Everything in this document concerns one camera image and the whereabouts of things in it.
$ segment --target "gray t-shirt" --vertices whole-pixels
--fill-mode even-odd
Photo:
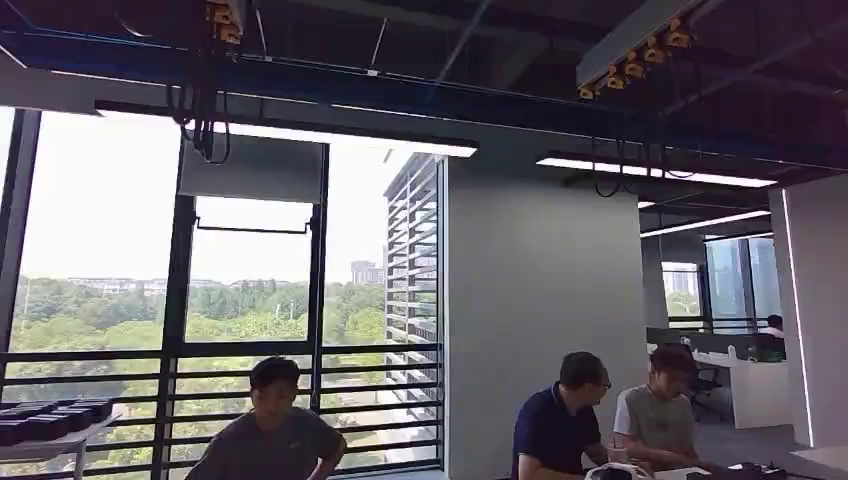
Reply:
[[[694,444],[695,417],[685,396],[664,400],[642,385],[618,396],[613,431],[650,448],[686,454]]]
[[[295,407],[270,432],[246,413],[212,439],[186,480],[305,480],[341,441],[339,432],[309,410]]]

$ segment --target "young man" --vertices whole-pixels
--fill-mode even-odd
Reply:
[[[253,411],[212,439],[186,480],[325,480],[346,444],[317,415],[292,406],[299,377],[297,364],[281,357],[253,367]]]
[[[578,480],[581,456],[607,462],[592,409],[610,389],[601,360],[588,352],[568,354],[559,381],[521,407],[512,440],[512,480]]]
[[[775,338],[785,337],[783,334],[783,317],[780,315],[769,315],[766,321],[769,323],[769,326],[761,329],[760,333],[768,333]]]
[[[618,396],[613,437],[631,458],[655,470],[706,466],[695,452],[695,417],[683,395],[695,371],[683,345],[662,345],[651,354],[648,384]]]

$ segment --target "desk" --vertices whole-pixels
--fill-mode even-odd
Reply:
[[[848,446],[813,448],[792,452],[792,454],[826,467],[848,472]]]
[[[76,460],[73,478],[74,480],[80,480],[82,479],[82,472],[85,470],[86,442],[120,416],[120,413],[113,413],[106,420],[100,423],[93,423],[85,430],[71,432],[64,437],[50,440],[49,442],[30,441],[21,442],[11,447],[0,447],[0,464],[46,462],[63,453],[74,453]]]
[[[737,429],[792,423],[789,408],[789,366],[695,352],[695,361],[727,369],[733,421]]]

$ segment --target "ceiling light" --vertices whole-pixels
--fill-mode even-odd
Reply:
[[[127,116],[124,112],[115,112],[110,110],[98,110],[98,112],[106,117],[126,118]],[[430,153],[433,155],[448,155],[451,157],[461,158],[468,158],[477,151],[477,148],[475,147],[463,145],[394,140],[389,138],[349,135],[344,133],[295,130],[290,128],[264,127],[240,123],[230,123],[229,127],[230,133],[234,135],[327,143],[331,145],[361,145],[364,147],[385,148],[387,150],[402,150],[410,153]],[[188,125],[186,125],[186,129],[193,130],[194,122],[189,122]],[[215,132],[226,133],[226,127],[223,122],[215,123]]]
[[[726,175],[714,175],[711,173],[693,173],[679,170],[662,171],[653,167],[636,167],[632,165],[618,165],[615,163],[587,162],[585,160],[571,160],[567,158],[549,157],[537,162],[538,165],[550,167],[573,168],[575,170],[595,170],[598,172],[623,173],[640,177],[668,178],[671,180],[685,180],[688,182],[714,183],[718,185],[732,185],[735,187],[760,188],[774,185],[774,180],[760,180],[757,178],[729,177]]]
[[[682,232],[684,230],[693,230],[696,228],[708,227],[710,225],[720,225],[722,223],[738,222],[739,220],[747,220],[749,218],[764,217],[770,214],[771,212],[769,212],[768,210],[755,210],[753,212],[740,213],[738,215],[731,215],[729,217],[714,218],[712,220],[704,220],[701,222],[686,223],[683,225],[675,225],[673,227],[649,230],[647,232],[643,232],[639,236],[641,238],[654,237],[657,235],[665,235],[666,233]]]
[[[720,242],[723,240],[746,240],[749,238],[763,238],[774,235],[774,232],[743,233],[741,235],[704,235],[704,243]]]

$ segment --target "man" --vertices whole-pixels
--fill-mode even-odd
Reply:
[[[521,407],[512,440],[512,480],[578,480],[581,456],[607,462],[593,406],[610,389],[601,360],[588,352],[568,354],[559,381]]]
[[[187,480],[325,480],[345,451],[341,434],[292,406],[300,370],[270,357],[250,372],[253,410],[221,431]]]
[[[631,458],[655,470],[707,466],[695,452],[695,417],[683,395],[695,371],[685,346],[661,345],[651,354],[648,384],[618,396],[613,441]]]
[[[775,338],[784,338],[783,317],[780,315],[769,315],[766,321],[769,326],[760,330],[760,333],[768,333]]]

